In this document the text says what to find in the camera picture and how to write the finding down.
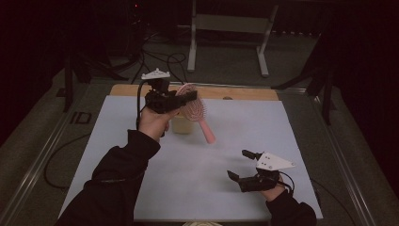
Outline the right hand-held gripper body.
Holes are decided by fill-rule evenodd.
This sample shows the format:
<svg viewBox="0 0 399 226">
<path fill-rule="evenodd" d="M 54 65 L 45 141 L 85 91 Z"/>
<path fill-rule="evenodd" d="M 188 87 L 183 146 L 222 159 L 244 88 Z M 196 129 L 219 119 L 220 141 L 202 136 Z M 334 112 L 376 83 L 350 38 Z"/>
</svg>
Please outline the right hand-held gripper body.
<svg viewBox="0 0 399 226">
<path fill-rule="evenodd" d="M 250 191 L 262 191 L 274 188 L 279 182 L 279 178 L 282 175 L 282 170 L 290 169 L 295 167 L 295 163 L 289 160 L 283 159 L 272 153 L 260 153 L 262 156 L 259 160 L 256 160 L 256 171 L 254 176 L 247 178 L 240 178 L 238 185 L 242 192 Z M 285 187 L 290 193 L 295 190 L 295 183 L 293 179 L 287 175 L 291 181 L 291 185 L 284 183 Z"/>
</svg>

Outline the black floor bracket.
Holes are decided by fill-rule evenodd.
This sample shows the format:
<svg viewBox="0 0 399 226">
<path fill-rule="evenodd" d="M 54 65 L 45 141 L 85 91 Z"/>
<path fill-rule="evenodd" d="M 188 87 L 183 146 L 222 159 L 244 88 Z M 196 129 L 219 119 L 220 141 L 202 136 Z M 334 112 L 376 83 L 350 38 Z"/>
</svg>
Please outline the black floor bracket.
<svg viewBox="0 0 399 226">
<path fill-rule="evenodd" d="M 89 124 L 92 118 L 92 114 L 89 112 L 77 112 L 72 114 L 70 124 Z"/>
</svg>

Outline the white table mat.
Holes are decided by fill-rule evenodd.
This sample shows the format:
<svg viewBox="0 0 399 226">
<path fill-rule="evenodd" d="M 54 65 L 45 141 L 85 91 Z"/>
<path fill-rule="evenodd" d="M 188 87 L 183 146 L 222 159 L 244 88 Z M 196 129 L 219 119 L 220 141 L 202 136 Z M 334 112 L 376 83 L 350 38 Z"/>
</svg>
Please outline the white table mat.
<svg viewBox="0 0 399 226">
<path fill-rule="evenodd" d="M 167 132 L 150 160 L 135 208 L 137 221 L 264 221 L 270 215 L 257 192 L 244 193 L 228 173 L 255 174 L 244 150 L 271 153 L 291 162 L 287 179 L 294 196 L 320 206 L 280 101 L 205 100 L 206 121 L 215 143 L 199 126 L 188 135 Z"/>
</svg>

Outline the black upright stand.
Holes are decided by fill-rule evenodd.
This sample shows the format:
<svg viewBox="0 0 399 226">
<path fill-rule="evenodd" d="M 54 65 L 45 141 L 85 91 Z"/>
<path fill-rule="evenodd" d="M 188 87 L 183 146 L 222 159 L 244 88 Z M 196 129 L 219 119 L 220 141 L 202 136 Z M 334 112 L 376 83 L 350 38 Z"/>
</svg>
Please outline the black upright stand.
<svg viewBox="0 0 399 226">
<path fill-rule="evenodd" d="M 73 103 L 73 71 L 72 71 L 72 56 L 65 57 L 65 104 L 64 111 L 68 112 Z"/>
</svg>

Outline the person's left hand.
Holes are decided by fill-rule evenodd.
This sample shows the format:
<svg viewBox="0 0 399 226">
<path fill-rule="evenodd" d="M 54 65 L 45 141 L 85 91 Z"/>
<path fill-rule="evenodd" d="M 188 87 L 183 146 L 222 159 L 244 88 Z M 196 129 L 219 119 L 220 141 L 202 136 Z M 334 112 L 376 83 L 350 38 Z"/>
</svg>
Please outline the person's left hand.
<svg viewBox="0 0 399 226">
<path fill-rule="evenodd" d="M 180 111 L 175 109 L 168 113 L 158 114 L 150 108 L 144 107 L 141 111 L 138 130 L 155 141 L 159 141 L 169 128 L 168 122 L 179 113 Z"/>
</svg>

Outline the black tripod stand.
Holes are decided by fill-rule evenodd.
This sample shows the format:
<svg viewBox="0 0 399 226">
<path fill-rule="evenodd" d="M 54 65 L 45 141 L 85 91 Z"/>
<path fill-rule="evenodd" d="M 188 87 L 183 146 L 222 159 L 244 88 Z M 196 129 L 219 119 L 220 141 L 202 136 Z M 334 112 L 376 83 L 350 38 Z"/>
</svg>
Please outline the black tripod stand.
<svg viewBox="0 0 399 226">
<path fill-rule="evenodd" d="M 306 93 L 316 97 L 321 91 L 324 92 L 322 95 L 322 117 L 327 125 L 331 125 L 329 111 L 333 78 L 333 53 L 328 50 L 327 45 L 333 42 L 333 26 L 334 23 L 331 20 L 323 29 L 300 75 L 271 87 L 271 89 L 284 90 L 310 78 L 311 82 L 306 87 Z"/>
</svg>

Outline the person's right hand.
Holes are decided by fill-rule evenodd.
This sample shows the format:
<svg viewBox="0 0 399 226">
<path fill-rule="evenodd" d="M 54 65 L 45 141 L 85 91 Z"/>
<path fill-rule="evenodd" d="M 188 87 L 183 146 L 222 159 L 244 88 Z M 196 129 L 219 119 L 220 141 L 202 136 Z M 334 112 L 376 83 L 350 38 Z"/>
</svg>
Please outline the person's right hand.
<svg viewBox="0 0 399 226">
<path fill-rule="evenodd" d="M 262 190 L 261 195 L 265 198 L 267 202 L 272 202 L 276 199 L 280 194 L 282 194 L 286 190 L 285 185 L 283 183 L 282 177 L 279 178 L 279 182 L 277 185 L 268 190 Z"/>
</svg>

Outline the white metal stand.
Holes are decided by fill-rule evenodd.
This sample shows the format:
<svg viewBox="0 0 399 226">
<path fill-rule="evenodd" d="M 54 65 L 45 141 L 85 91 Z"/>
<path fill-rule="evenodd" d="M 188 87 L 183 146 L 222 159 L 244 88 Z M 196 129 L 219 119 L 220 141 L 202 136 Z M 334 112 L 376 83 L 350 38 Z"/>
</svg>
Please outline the white metal stand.
<svg viewBox="0 0 399 226">
<path fill-rule="evenodd" d="M 262 77 L 268 77 L 269 71 L 265 59 L 265 49 L 272 33 L 279 6 L 274 4 L 267 18 L 240 17 L 227 15 L 197 13 L 197 0 L 192 0 L 191 43 L 188 54 L 187 70 L 192 73 L 196 69 L 197 31 L 212 30 L 224 32 L 241 32 L 263 34 L 263 42 L 256 48 L 256 55 Z"/>
</svg>

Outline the pink hairbrush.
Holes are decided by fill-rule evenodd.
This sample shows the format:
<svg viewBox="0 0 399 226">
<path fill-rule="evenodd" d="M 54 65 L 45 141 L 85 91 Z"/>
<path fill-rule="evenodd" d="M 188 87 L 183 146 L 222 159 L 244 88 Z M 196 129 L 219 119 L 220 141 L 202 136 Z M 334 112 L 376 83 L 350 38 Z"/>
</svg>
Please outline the pink hairbrush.
<svg viewBox="0 0 399 226">
<path fill-rule="evenodd" d="M 180 93 L 186 93 L 188 91 L 194 90 L 198 92 L 197 99 L 195 101 L 184 103 L 184 105 L 180 107 L 180 113 L 188 120 L 197 122 L 207 143 L 213 144 L 215 143 L 215 135 L 205 120 L 205 105 L 200 98 L 200 94 L 196 86 L 191 83 L 186 83 L 177 90 L 176 95 L 180 97 Z"/>
</svg>

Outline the metal frame rail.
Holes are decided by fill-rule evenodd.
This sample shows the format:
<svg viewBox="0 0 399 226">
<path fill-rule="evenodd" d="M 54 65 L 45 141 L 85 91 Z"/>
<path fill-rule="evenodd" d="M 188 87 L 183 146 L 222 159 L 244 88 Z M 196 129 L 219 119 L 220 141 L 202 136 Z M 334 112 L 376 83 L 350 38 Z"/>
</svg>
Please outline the metal frame rail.
<svg viewBox="0 0 399 226">
<path fill-rule="evenodd" d="M 364 197 L 359 188 L 359 184 L 356 181 L 352 170 L 350 169 L 344 155 L 343 150 L 335 137 L 333 130 L 330 125 L 327 125 L 325 122 L 321 110 L 322 103 L 318 97 L 309 97 L 309 101 L 311 102 L 311 106 L 313 111 L 316 113 L 316 119 L 321 123 L 322 127 L 327 134 L 327 138 L 329 140 L 330 146 L 332 148 L 332 155 L 334 156 L 337 167 L 340 171 L 340 174 L 343 177 L 343 181 L 345 183 L 345 187 L 348 191 L 350 199 L 354 204 L 354 207 L 358 213 L 359 220 L 362 226 L 375 226 L 375 220 L 370 212 L 369 206 L 367 205 Z"/>
<path fill-rule="evenodd" d="M 0 147 L 0 226 L 10 226 L 21 211 L 87 89 L 86 84 L 72 89 L 68 109 L 50 90 Z"/>
</svg>

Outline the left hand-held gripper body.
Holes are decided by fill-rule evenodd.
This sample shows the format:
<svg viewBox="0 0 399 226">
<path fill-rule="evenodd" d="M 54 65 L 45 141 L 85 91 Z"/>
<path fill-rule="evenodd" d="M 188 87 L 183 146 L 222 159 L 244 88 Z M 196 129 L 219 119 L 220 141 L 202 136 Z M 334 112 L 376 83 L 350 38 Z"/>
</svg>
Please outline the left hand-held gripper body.
<svg viewBox="0 0 399 226">
<path fill-rule="evenodd" d="M 168 113 L 184 105 L 184 100 L 176 95 L 176 90 L 168 90 L 168 78 L 170 78 L 170 73 L 159 69 L 141 75 L 142 81 L 151 86 L 150 91 L 145 95 L 146 107 L 158 114 Z"/>
</svg>

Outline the beige square cup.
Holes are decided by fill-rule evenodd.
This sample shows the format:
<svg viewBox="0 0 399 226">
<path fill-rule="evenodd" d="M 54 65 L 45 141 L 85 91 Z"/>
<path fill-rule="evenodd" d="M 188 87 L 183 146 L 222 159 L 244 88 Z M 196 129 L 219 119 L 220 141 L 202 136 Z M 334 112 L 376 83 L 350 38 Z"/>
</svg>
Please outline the beige square cup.
<svg viewBox="0 0 399 226">
<path fill-rule="evenodd" d="M 177 115 L 171 120 L 172 132 L 179 135 L 189 135 L 194 130 L 194 123 L 182 115 Z"/>
</svg>

